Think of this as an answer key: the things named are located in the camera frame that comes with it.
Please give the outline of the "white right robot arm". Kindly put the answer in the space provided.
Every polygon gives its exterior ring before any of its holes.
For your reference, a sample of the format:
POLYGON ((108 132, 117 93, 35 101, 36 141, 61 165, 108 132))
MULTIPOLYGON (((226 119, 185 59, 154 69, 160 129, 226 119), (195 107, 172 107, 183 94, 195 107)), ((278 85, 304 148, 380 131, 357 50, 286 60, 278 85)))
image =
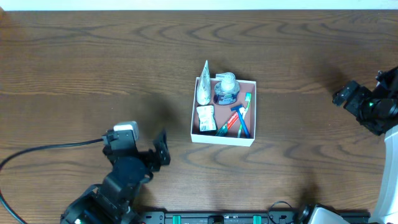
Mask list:
POLYGON ((371 223, 397 223, 397 68, 379 71, 372 91, 351 80, 333 94, 333 104, 343 106, 371 133, 384 135, 386 158, 381 188, 371 223))

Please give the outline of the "white shampoo tube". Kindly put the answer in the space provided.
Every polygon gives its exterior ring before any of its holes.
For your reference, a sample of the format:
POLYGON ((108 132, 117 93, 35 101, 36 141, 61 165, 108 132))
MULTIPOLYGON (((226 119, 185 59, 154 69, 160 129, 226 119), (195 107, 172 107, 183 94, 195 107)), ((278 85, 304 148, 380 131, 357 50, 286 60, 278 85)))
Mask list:
POLYGON ((211 80, 208 61, 205 62, 196 90, 199 105, 205 106, 211 101, 211 80))

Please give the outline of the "blue disposable razor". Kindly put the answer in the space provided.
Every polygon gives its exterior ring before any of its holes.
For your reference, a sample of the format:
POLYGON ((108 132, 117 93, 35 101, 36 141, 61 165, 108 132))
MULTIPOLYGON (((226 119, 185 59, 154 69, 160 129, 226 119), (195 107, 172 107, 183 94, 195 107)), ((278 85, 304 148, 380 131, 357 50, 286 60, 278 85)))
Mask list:
POLYGON ((247 128, 246 123, 245 123, 245 121, 244 121, 243 115, 242 115, 242 113, 240 112, 240 109, 241 109, 242 107, 243 107, 243 105, 238 105, 238 106, 232 107, 232 108, 231 108, 231 111, 236 111, 236 112, 238 113, 238 117, 239 117, 239 120, 240 120, 241 125, 242 125, 242 127, 243 127, 243 131, 244 131, 246 137, 247 137, 247 138, 250 138, 251 135, 250 135, 250 133, 249 133, 249 131, 248 131, 248 128, 247 128))

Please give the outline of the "green white soap packet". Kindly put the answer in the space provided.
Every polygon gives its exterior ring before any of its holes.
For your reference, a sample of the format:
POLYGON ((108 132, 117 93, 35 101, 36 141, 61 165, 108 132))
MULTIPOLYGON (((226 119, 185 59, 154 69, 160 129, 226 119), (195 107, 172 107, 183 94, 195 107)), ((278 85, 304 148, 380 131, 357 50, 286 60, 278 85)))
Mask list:
POLYGON ((217 130, 213 105, 198 106, 197 114, 200 132, 217 130))

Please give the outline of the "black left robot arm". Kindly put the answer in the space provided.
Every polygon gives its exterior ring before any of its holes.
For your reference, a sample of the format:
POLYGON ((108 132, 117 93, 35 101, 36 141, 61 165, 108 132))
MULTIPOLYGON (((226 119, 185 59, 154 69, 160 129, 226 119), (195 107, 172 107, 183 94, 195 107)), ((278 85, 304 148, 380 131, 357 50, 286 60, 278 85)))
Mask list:
POLYGON ((132 203, 142 185, 153 173, 170 164, 167 135, 162 130, 153 140, 154 150, 138 151, 132 130, 109 130, 102 136, 103 154, 112 171, 101 184, 91 185, 72 202, 60 217, 60 223, 138 223, 132 203))

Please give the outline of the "red green toothpaste tube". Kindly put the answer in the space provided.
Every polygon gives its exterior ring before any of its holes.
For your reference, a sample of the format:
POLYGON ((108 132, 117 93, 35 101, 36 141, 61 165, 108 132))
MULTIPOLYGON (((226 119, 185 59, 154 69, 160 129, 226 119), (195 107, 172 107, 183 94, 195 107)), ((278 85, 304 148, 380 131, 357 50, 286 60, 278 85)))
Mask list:
POLYGON ((238 119, 239 119, 238 112, 235 111, 233 115, 230 117, 230 119, 227 120, 227 122, 225 122, 225 124, 222 127, 220 127, 219 130, 217 130, 215 136, 219 137, 225 136, 238 119))

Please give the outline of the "clear spray bottle blue liquid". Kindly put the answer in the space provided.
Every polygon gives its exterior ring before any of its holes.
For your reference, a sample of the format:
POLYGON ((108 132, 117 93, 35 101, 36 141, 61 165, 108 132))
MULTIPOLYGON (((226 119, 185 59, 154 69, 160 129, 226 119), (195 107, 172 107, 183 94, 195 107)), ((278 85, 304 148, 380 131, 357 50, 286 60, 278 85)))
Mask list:
POLYGON ((230 105, 237 101, 240 92, 239 82, 231 72, 219 73, 215 77, 219 82, 214 87, 213 101, 217 105, 230 105))

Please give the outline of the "green white toothbrush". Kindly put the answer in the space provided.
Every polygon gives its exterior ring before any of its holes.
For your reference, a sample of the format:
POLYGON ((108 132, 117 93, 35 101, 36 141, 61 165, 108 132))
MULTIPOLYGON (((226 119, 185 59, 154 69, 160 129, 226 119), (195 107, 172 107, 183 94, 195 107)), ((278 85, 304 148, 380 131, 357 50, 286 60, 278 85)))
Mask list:
MULTIPOLYGON (((243 109, 240 109, 240 112, 242 114, 242 119, 245 119, 246 117, 246 113, 249 110, 250 104, 251 104, 251 97, 252 94, 250 92, 247 92, 245 95, 245 102, 246 102, 246 107, 244 107, 243 109)), ((240 127, 238 129, 238 134, 237 134, 237 138, 240 138, 242 133, 244 133, 244 130, 246 129, 246 124, 240 124, 240 127)))

